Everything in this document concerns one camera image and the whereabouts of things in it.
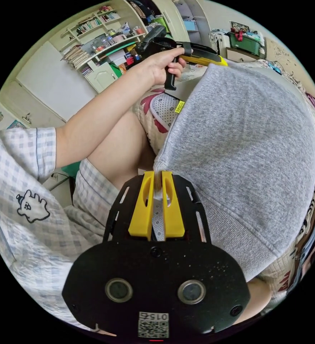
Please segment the qr code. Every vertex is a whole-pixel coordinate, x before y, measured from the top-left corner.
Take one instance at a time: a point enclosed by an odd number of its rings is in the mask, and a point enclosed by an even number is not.
[[[139,337],[168,338],[168,322],[140,319]]]

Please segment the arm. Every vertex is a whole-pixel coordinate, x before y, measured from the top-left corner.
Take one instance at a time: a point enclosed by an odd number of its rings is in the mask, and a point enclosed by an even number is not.
[[[177,48],[147,58],[92,99],[66,125],[57,128],[56,167],[87,158],[149,88],[165,83],[166,66],[179,77],[185,61],[171,61],[183,52],[183,48]]]
[[[251,299],[241,316],[235,321],[234,325],[257,315],[267,306],[272,297],[269,286],[260,279],[253,278],[247,285],[251,294]]]

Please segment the polka dot fabric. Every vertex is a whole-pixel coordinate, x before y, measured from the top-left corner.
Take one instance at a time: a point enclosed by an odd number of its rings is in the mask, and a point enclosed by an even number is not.
[[[153,209],[153,220],[152,220],[153,230],[157,241],[165,240],[165,231],[164,231],[164,219],[162,212],[162,201],[154,200],[154,209]]]
[[[179,100],[166,93],[161,93],[156,96],[150,103],[150,111],[153,116],[164,126],[166,130],[169,130],[174,119],[178,115],[175,112],[176,107],[179,104]]]

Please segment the cable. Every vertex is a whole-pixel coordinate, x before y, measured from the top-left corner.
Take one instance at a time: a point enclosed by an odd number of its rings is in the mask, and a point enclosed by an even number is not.
[[[59,173],[59,172],[54,172],[50,177],[54,178],[54,175],[61,175],[64,177],[70,177],[69,175],[64,175],[63,173]]]

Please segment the leg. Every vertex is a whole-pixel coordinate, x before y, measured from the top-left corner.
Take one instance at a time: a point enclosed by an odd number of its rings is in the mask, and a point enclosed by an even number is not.
[[[118,190],[138,174],[152,170],[155,155],[137,117],[128,111],[88,157],[90,163]]]

